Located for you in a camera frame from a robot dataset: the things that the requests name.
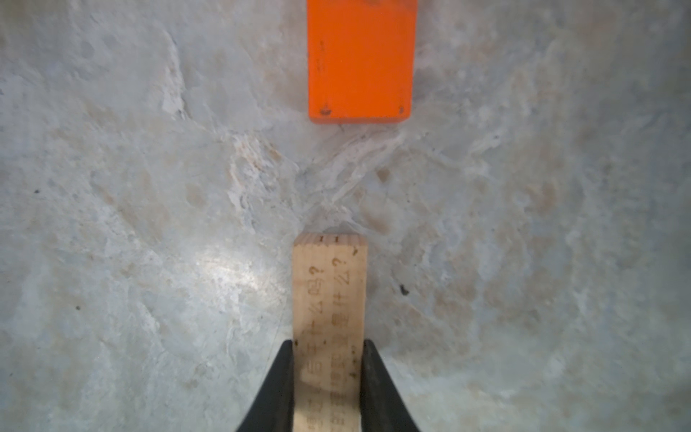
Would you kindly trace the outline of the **long natural wood block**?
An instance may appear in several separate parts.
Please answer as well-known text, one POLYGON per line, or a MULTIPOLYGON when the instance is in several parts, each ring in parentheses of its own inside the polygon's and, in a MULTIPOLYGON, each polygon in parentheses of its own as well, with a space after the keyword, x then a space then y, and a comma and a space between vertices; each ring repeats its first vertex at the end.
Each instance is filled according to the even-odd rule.
POLYGON ((358 431, 368 246, 357 234, 293 243, 295 431, 358 431))

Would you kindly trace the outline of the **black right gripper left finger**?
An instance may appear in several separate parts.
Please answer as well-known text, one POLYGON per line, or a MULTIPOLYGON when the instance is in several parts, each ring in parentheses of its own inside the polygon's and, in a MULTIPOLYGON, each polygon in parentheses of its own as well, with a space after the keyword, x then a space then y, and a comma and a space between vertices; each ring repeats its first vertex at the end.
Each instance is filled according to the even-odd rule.
POLYGON ((237 432, 292 432, 294 412, 293 342, 286 340, 237 432))

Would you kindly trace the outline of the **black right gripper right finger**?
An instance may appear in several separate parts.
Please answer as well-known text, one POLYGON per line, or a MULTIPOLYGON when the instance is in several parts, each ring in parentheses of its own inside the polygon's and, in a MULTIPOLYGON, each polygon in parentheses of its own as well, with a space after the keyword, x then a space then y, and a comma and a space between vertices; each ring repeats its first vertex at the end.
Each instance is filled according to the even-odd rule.
POLYGON ((370 339, 363 344, 360 410, 363 432, 420 431, 370 339))

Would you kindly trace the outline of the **orange rectangular block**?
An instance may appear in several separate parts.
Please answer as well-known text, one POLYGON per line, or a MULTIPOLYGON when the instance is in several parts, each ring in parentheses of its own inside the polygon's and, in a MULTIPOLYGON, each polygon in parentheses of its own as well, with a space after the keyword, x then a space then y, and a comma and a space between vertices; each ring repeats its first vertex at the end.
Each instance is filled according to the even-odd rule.
POLYGON ((417 1, 308 0, 306 5, 310 119, 408 119, 417 1))

